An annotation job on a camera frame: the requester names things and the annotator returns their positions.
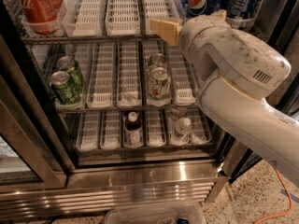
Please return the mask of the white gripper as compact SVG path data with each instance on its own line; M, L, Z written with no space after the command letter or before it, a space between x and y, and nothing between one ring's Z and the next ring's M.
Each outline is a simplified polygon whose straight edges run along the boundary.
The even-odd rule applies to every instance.
M289 75L290 63L261 39L225 20L226 10L220 9L183 26L180 18L154 17L149 29L171 46L178 43L199 82L218 70L238 90L257 99L268 96Z

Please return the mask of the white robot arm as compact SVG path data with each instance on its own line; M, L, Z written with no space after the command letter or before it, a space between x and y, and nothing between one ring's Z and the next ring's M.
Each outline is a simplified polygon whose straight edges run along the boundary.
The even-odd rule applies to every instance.
M149 29L179 46L193 65L200 109L298 186L299 123L266 102L291 72L290 63L219 12L188 21L154 17Z

